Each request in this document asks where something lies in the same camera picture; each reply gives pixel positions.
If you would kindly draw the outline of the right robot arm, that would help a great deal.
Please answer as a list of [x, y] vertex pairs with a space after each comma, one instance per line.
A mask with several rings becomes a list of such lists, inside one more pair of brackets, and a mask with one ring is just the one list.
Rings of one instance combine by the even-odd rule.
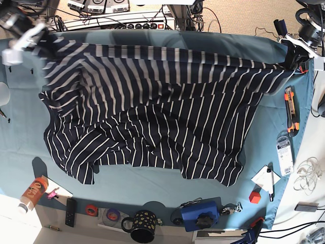
[[22, 53], [38, 45], [47, 31], [40, 17], [48, 5], [48, 1], [1, 1], [1, 28], [13, 36], [2, 51], [3, 65], [21, 64]]

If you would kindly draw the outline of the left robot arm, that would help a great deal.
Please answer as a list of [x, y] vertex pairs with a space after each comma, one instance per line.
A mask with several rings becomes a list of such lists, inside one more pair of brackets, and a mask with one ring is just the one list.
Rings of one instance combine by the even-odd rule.
[[274, 20], [277, 41], [287, 46], [284, 66], [297, 69], [313, 60], [314, 69], [324, 71], [324, 1], [298, 1], [303, 6], [296, 11], [296, 21], [301, 25], [297, 34], [287, 31], [285, 21]]

